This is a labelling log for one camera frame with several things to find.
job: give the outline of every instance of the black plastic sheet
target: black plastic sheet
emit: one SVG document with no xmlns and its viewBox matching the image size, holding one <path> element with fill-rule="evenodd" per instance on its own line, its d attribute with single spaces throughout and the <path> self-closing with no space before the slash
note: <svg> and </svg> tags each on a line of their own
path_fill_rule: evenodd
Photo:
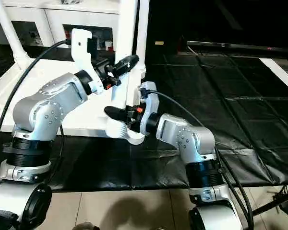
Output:
<svg viewBox="0 0 288 230">
<path fill-rule="evenodd" d="M 2 69 L 9 67 L 10 58 L 2 56 Z M 156 55 L 148 60 L 145 80 L 154 81 L 160 92 L 212 130 L 221 154 L 244 186 L 288 184 L 288 87 L 259 59 Z M 197 125 L 163 98 L 159 111 Z M 10 133 L 1 133 L 0 149 L 9 140 Z M 71 136 L 65 143 L 51 181 L 56 191 L 187 187 L 178 151 L 152 135 L 138 146 L 120 139 Z M 57 137 L 53 162 L 59 150 Z"/>
</svg>

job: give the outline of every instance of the metal rod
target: metal rod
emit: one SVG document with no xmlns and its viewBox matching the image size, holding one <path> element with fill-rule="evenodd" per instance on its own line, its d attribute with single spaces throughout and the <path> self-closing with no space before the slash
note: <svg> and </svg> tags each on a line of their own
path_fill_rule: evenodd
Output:
<svg viewBox="0 0 288 230">
<path fill-rule="evenodd" d="M 268 211 L 268 210 L 270 210 L 276 206 L 279 206 L 280 204 L 287 202 L 287 201 L 288 201 L 288 193 L 280 196 L 279 198 L 275 199 L 274 201 L 271 201 L 270 203 L 268 203 L 264 206 L 261 206 L 261 207 L 255 209 L 253 211 L 253 215 L 257 216 L 257 215 L 259 215 L 265 211 Z"/>
<path fill-rule="evenodd" d="M 269 47 L 269 46 L 254 46 L 254 45 L 243 45 L 243 44 L 231 44 L 231 43 L 220 43 L 220 42 L 187 41 L 187 45 L 188 46 L 233 48 L 233 49 L 255 49 L 255 50 L 266 50 L 266 51 L 277 51 L 277 52 L 288 53 L 288 48 Z"/>
</svg>

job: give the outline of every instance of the white frame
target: white frame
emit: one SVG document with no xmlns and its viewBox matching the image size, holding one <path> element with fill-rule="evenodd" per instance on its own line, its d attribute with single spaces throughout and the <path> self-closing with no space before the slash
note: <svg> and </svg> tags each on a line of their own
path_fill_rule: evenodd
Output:
<svg viewBox="0 0 288 230">
<path fill-rule="evenodd" d="M 44 9 L 24 7 L 5 7 L 5 9 L 11 21 L 34 22 L 43 46 L 54 44 Z"/>
<path fill-rule="evenodd" d="M 55 42 L 66 39 L 64 24 L 109 27 L 112 28 L 113 47 L 115 50 L 119 20 L 118 14 L 48 9 L 45 11 Z"/>
</svg>

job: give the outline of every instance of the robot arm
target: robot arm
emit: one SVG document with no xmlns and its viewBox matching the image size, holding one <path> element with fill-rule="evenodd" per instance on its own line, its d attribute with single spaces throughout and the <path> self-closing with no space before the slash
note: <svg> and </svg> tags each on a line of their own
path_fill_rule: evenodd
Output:
<svg viewBox="0 0 288 230">
<path fill-rule="evenodd" d="M 120 85 L 119 76 L 138 60 L 136 55 L 128 56 L 112 66 L 105 59 L 93 67 L 84 62 L 81 71 L 47 82 L 16 104 L 12 140 L 3 147 L 8 157 L 0 165 L 1 222 L 28 230 L 44 221 L 52 193 L 44 183 L 50 171 L 51 142 L 63 119 L 87 101 L 88 95 Z"/>
<path fill-rule="evenodd" d="M 133 131 L 144 135 L 154 134 L 160 141 L 168 143 L 180 152 L 189 180 L 189 195 L 196 207 L 189 212 L 191 229 L 241 230 L 237 211 L 224 183 L 219 161 L 215 154 L 215 138 L 206 127 L 195 127 L 185 119 L 169 114 L 158 114 L 159 99 L 153 82 L 144 82 L 139 91 L 145 111 L 134 106 L 126 111 L 106 107 L 112 119 L 127 123 Z"/>
</svg>

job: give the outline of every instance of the floor tile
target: floor tile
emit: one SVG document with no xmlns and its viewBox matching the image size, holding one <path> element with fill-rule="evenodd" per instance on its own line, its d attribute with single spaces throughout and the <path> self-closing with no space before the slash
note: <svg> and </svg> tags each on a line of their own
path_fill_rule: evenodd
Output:
<svg viewBox="0 0 288 230">
<path fill-rule="evenodd" d="M 46 220 L 37 230 L 72 230 L 80 198 L 81 193 L 53 193 Z"/>
<path fill-rule="evenodd" d="M 171 201 L 173 206 L 173 216 L 175 228 L 177 230 L 190 230 L 188 219 L 189 210 L 195 207 L 189 199 L 187 189 L 170 189 Z"/>
<path fill-rule="evenodd" d="M 77 224 L 101 230 L 174 230 L 168 190 L 83 193 Z"/>
<path fill-rule="evenodd" d="M 272 201 L 272 196 L 280 190 L 277 187 L 253 187 L 250 188 L 252 197 L 257 207 Z M 261 214 L 267 230 L 288 230 L 288 215 L 280 209 L 273 208 Z"/>
</svg>

